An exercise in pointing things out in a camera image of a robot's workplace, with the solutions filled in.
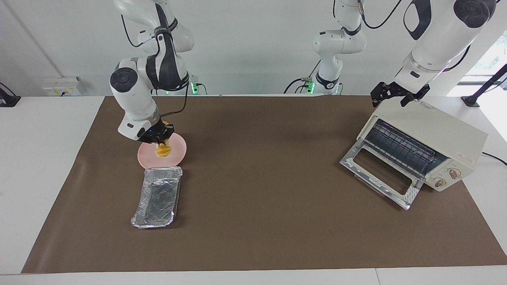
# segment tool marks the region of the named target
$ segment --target white tabletop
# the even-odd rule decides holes
[[[15,108],[0,109],[0,274],[21,272],[102,100],[25,97]],[[487,132],[485,152],[507,158],[507,142],[480,109],[465,107],[459,98],[425,101]],[[476,172],[464,182],[507,252],[507,167],[481,157]],[[507,266],[0,276],[0,284],[506,284],[506,280]]]

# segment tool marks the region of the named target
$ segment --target white wall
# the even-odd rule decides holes
[[[65,76],[79,76],[89,95],[110,95],[108,79],[118,61],[144,56],[128,44],[112,0],[0,0],[2,6],[3,2],[13,9],[57,69]],[[368,22],[381,22],[395,3],[368,1]],[[187,67],[214,94],[281,93],[293,79],[307,76],[317,63],[312,48],[314,35],[340,28],[332,16],[332,0],[173,0],[171,5],[196,39],[195,49],[183,54]],[[379,81],[392,81],[414,46],[402,24],[407,5],[404,1],[381,29],[365,28],[369,42],[362,53],[342,57],[344,93],[368,94]],[[7,12],[0,8],[0,16],[4,16]],[[506,12],[507,3],[500,2],[469,56],[432,84],[432,94],[447,94],[507,29]],[[36,77],[54,77],[58,70],[40,52],[27,52],[14,44],[22,39],[13,38],[22,37],[5,33],[4,22],[9,27],[16,23],[12,16],[0,19],[0,45],[12,61],[35,81]],[[129,21],[127,26],[135,40],[141,27]]]

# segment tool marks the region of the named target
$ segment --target green light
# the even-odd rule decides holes
[[[308,94],[313,94],[313,90],[315,89],[315,83],[312,81],[310,82],[310,86],[308,86]]]
[[[195,83],[193,83],[193,82],[192,82],[192,92],[194,94],[199,93],[199,87],[197,87],[197,85],[195,85]]]

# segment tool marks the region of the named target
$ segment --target brown tablecloth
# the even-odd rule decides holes
[[[139,142],[107,97],[23,273],[507,264],[463,183],[405,211],[339,164],[372,111],[355,96],[189,98],[167,118],[188,144],[176,220],[139,230]]]

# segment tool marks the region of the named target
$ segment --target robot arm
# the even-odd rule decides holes
[[[167,1],[114,0],[114,3],[127,19],[148,27],[138,39],[145,38],[143,50],[153,53],[121,60],[111,75],[111,90],[125,110],[118,131],[133,140],[163,143],[174,127],[162,123],[150,90],[177,91],[188,86],[190,75],[177,51],[193,48],[192,34],[178,23]]]
[[[343,67],[343,62],[337,56],[358,53],[366,45],[366,36],[361,30],[358,1],[337,0],[334,13],[342,28],[323,31],[313,40],[313,48],[322,60],[313,78],[316,93],[334,94]]]
[[[475,40],[495,7],[495,0],[447,0],[443,9],[435,11],[430,0],[412,0],[405,11],[404,24],[417,44],[394,81],[381,82],[371,92],[373,106],[395,96],[405,97],[402,106],[421,99],[429,91],[427,83]]]

